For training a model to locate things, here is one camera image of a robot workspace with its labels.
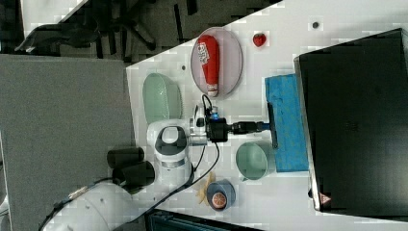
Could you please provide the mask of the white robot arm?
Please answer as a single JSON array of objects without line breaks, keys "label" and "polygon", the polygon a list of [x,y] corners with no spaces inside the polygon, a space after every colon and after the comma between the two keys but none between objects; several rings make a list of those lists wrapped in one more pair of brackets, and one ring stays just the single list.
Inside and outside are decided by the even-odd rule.
[{"label": "white robot arm", "polygon": [[218,144],[230,134],[259,133],[264,122],[223,118],[169,119],[151,123],[147,142],[154,161],[142,164],[140,172],[111,183],[104,180],[85,186],[54,206],[38,231],[114,231],[157,207],[167,198],[195,184],[189,149],[192,145]]}]

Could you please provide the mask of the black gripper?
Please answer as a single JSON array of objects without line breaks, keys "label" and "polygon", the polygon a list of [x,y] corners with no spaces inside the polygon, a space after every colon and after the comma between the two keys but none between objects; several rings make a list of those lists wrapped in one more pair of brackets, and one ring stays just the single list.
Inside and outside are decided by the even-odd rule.
[{"label": "black gripper", "polygon": [[207,124],[207,138],[211,142],[227,142],[228,136],[260,133],[265,130],[264,122],[239,121],[228,124],[225,118],[210,118]]}]

